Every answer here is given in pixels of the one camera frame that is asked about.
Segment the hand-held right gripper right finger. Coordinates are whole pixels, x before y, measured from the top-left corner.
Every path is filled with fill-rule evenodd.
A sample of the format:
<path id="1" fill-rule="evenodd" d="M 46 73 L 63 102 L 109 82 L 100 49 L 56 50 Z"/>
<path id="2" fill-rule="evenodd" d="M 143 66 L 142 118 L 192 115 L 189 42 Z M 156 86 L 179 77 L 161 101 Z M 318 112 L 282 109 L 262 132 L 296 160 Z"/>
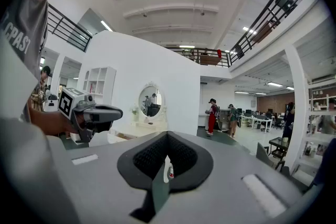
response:
<path id="1" fill-rule="evenodd" d="M 205 148 L 173 133 L 167 132 L 167 157 L 173 166 L 174 179 L 170 193 L 182 193 L 199 187 L 211 174 L 214 161 Z"/>

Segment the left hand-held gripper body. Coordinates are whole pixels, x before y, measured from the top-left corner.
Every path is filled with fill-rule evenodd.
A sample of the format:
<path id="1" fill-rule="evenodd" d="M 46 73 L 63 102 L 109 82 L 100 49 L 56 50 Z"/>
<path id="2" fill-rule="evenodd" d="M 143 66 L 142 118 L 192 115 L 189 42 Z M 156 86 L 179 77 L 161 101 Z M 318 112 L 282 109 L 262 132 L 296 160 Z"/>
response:
<path id="1" fill-rule="evenodd" d="M 93 97 L 75 88 L 63 88 L 60 94 L 58 110 L 70 121 L 80 139 L 77 143 L 89 143 L 93 137 L 93 130 L 86 127 L 91 122 L 90 109 L 96 105 Z"/>

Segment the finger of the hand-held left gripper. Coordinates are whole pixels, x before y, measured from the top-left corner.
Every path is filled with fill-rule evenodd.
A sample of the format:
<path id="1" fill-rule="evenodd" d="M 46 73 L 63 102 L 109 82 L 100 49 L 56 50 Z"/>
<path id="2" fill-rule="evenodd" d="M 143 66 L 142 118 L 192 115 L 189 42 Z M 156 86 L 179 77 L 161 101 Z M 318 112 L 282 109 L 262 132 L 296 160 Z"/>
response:
<path id="1" fill-rule="evenodd" d="M 108 131 L 111 128 L 111 122 L 92 122 L 89 123 L 89 130 L 94 133 Z"/>
<path id="2" fill-rule="evenodd" d="M 123 117 L 123 111 L 109 105 L 95 105 L 92 109 L 93 121 L 113 122 Z"/>

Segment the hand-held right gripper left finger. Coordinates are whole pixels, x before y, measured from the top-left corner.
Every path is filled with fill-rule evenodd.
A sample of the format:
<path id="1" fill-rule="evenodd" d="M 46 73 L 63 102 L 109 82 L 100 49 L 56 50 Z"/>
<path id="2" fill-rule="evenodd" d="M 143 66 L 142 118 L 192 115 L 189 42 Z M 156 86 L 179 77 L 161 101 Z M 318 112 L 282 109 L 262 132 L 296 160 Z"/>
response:
<path id="1" fill-rule="evenodd" d="M 127 184 L 146 191 L 140 208 L 131 212 L 131 216 L 145 223 L 155 216 L 153 200 L 153 180 L 165 163 L 168 152 L 167 132 L 124 152 L 117 161 L 117 169 Z"/>

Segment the person's left hand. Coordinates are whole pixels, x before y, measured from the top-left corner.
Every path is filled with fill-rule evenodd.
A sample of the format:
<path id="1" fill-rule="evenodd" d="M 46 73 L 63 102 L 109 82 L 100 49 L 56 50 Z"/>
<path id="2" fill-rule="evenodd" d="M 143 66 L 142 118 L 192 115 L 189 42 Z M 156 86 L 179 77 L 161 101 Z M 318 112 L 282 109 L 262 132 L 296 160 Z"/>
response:
<path id="1" fill-rule="evenodd" d="M 69 132 L 69 133 L 75 133 L 79 134 L 79 130 L 83 129 L 85 124 L 85 118 L 83 114 L 75 114 L 76 120 L 75 124 L 73 125 L 69 119 L 67 119 L 63 114 L 60 112 L 57 112 L 57 121 L 60 126 L 61 132 Z"/>

